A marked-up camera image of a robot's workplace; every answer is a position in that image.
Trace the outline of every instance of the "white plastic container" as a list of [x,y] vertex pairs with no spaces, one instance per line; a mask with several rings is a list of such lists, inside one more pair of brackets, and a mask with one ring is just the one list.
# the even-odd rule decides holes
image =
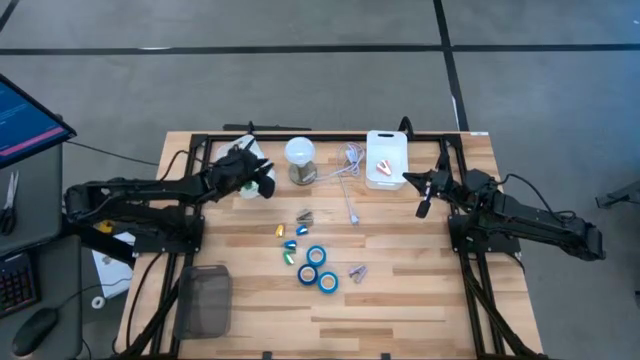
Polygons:
[[[231,148],[233,147],[233,145],[238,145],[241,148],[245,148],[247,145],[249,145],[249,142],[251,142],[251,140],[253,140],[254,137],[253,135],[244,135],[241,138],[238,138],[228,144],[224,144],[221,147],[218,148],[218,150],[216,151],[216,156],[215,156],[215,160],[217,161],[218,159],[220,159],[221,157],[227,155],[227,153],[229,152],[229,150],[231,150]],[[249,148],[249,150],[254,153],[258,159],[264,159],[264,153],[262,152],[262,150],[260,150],[260,146],[258,146],[258,142],[255,141],[252,145],[251,148]],[[271,169],[269,170],[269,173],[267,173],[267,176],[272,178],[273,181],[276,181],[276,172],[275,170]],[[258,195],[260,195],[258,193],[258,184],[253,183],[253,186],[246,186],[243,187],[242,189],[240,189],[240,196],[243,199],[252,199],[254,197],[257,197]]]
[[[398,190],[406,182],[402,173],[409,171],[407,135],[398,131],[377,131],[367,133],[367,187],[377,190]],[[389,161],[391,176],[376,169],[382,161]]]

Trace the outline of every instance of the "computer monitor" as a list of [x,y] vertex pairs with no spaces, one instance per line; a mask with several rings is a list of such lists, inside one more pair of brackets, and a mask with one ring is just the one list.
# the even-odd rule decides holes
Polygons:
[[0,74],[0,169],[74,136],[59,116]]

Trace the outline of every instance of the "keyboard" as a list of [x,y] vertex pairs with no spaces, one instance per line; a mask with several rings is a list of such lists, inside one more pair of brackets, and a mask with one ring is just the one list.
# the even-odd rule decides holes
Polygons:
[[37,303],[36,285],[27,253],[0,260],[0,318]]

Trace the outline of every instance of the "blue tape roll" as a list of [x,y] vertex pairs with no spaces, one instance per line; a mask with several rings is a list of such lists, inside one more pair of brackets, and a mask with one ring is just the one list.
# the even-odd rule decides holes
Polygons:
[[[311,254],[317,253],[317,252],[322,253],[322,258],[318,261],[313,261],[313,259],[311,258]],[[319,267],[319,266],[322,266],[322,264],[324,264],[326,260],[327,260],[327,252],[322,248],[322,246],[313,245],[312,247],[309,248],[309,250],[307,250],[307,262],[309,263],[309,265]]]
[[[305,280],[302,277],[302,272],[305,271],[306,269],[311,269],[311,271],[313,271],[313,278],[310,280]],[[318,280],[318,271],[316,270],[316,268],[314,268],[313,266],[306,264],[306,265],[302,265],[300,266],[300,269],[298,269],[298,280],[300,281],[300,283],[302,283],[302,285],[313,285],[316,280]]]
[[[326,277],[333,278],[333,286],[330,288],[325,287],[324,284],[322,283],[322,280]],[[333,294],[336,290],[338,290],[338,277],[336,276],[336,274],[330,271],[327,271],[326,273],[322,273],[322,275],[320,275],[320,277],[318,278],[318,287],[320,288],[320,291],[322,291],[325,294]]]

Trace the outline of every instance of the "wooden tabletop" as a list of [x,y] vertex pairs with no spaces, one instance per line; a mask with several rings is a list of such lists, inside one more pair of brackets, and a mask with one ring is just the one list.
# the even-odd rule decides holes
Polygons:
[[[158,174],[166,171],[176,151],[187,150],[191,134],[167,134]],[[461,136],[468,168],[497,178],[489,136]],[[294,185],[287,175],[285,144],[259,145],[275,163],[275,195],[268,200],[231,195],[207,204],[202,250],[194,260],[195,265],[223,264],[229,269],[233,278],[230,331],[218,339],[183,341],[180,358],[259,358],[263,351],[272,351],[275,358],[379,358],[383,352],[393,358],[475,358],[460,264],[446,226],[449,207],[444,202],[435,200],[429,216],[418,219],[414,214],[420,198],[410,185],[398,191],[371,190],[364,174],[344,177],[360,217],[360,225],[353,227],[337,178],[306,187]],[[315,143],[320,174],[335,170],[339,145]],[[409,170],[427,171],[438,155],[435,143],[409,143]],[[185,162],[186,156],[176,161],[170,179],[183,175]],[[303,208],[313,211],[315,224],[309,235],[296,237],[295,216]],[[274,235],[280,223],[286,224],[282,239]],[[282,257],[282,243],[288,239],[298,240],[293,266],[287,266]],[[306,250],[315,244],[327,251],[321,270],[339,277],[339,289],[332,295],[297,280]],[[117,350],[125,347],[133,295],[153,257],[147,254],[136,261]],[[166,258],[163,255],[156,262],[141,290],[132,339],[157,309]],[[488,262],[498,309],[525,344],[541,352],[522,270],[503,254],[489,254]],[[369,272],[361,284],[355,284],[347,271],[360,264],[366,264]],[[181,259],[177,268],[182,268]],[[174,314],[175,306],[165,323],[162,351],[169,349]],[[481,318],[491,351],[482,310]]]

